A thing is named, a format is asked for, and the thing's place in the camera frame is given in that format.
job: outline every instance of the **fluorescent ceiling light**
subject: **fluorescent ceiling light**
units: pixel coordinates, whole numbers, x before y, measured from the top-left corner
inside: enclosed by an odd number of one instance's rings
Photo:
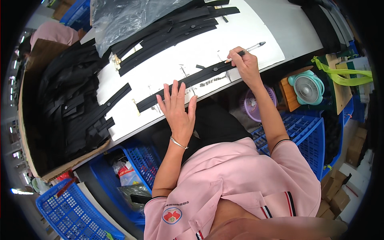
[[[22,194],[22,195],[33,195],[33,192],[22,192],[16,189],[11,188],[11,192],[13,194]]]

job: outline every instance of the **pen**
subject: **pen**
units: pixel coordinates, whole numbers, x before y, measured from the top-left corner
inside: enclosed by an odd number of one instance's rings
[[[238,52],[237,54],[239,54],[240,56],[243,56],[243,55],[245,54],[245,51],[247,51],[247,52],[252,51],[253,49],[256,49],[256,48],[258,48],[258,47],[261,47],[261,46],[263,46],[264,44],[265,44],[265,42],[258,43],[258,44],[256,44],[256,45],[250,47],[250,48],[247,48],[246,50],[243,50],[243,51]],[[230,61],[232,61],[232,58],[227,59],[227,60],[225,61],[225,63],[229,63]]]

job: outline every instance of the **silver bracelet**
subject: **silver bracelet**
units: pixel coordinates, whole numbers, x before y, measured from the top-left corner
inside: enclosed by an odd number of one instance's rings
[[[184,148],[184,149],[188,149],[188,146],[184,147],[183,145],[181,145],[180,143],[176,142],[176,140],[171,136],[170,139],[172,140],[172,142],[174,142],[176,145],[179,145],[180,147]]]

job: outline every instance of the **striped sleeve trim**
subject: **striped sleeve trim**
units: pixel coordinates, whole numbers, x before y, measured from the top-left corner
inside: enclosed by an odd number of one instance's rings
[[[285,196],[287,197],[287,202],[288,202],[291,217],[296,217],[295,205],[293,204],[293,198],[292,198],[291,192],[285,192]]]
[[[276,149],[276,146],[277,146],[278,144],[282,143],[282,142],[285,142],[285,141],[293,142],[293,141],[291,141],[291,140],[289,140],[289,139],[283,139],[283,140],[278,141],[278,142],[276,143],[276,145],[273,147],[272,151],[271,151],[271,156],[272,156],[273,150]]]
[[[144,207],[146,207],[147,204],[150,203],[151,201],[153,201],[153,200],[155,200],[155,199],[158,199],[158,198],[161,198],[161,197],[168,198],[168,197],[165,197],[165,196],[154,197],[154,198],[152,198],[151,200],[149,200],[149,201],[144,205]]]
[[[203,235],[201,234],[201,231],[198,231],[196,233],[196,238],[197,238],[197,240],[203,240],[204,239]]]
[[[264,213],[265,218],[272,218],[271,212],[269,211],[267,206],[263,206],[261,207],[261,209]]]

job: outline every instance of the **pink polo shirt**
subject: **pink polo shirt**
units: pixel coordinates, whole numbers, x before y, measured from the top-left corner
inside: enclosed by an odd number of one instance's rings
[[[41,24],[31,36],[31,51],[37,39],[44,39],[72,45],[79,40],[79,34],[73,28],[57,22],[45,22]]]
[[[259,155],[249,137],[203,147],[181,168],[176,188],[144,208],[145,240],[196,240],[211,229],[219,199],[254,216],[315,217],[320,182],[296,144],[284,140],[271,157]]]

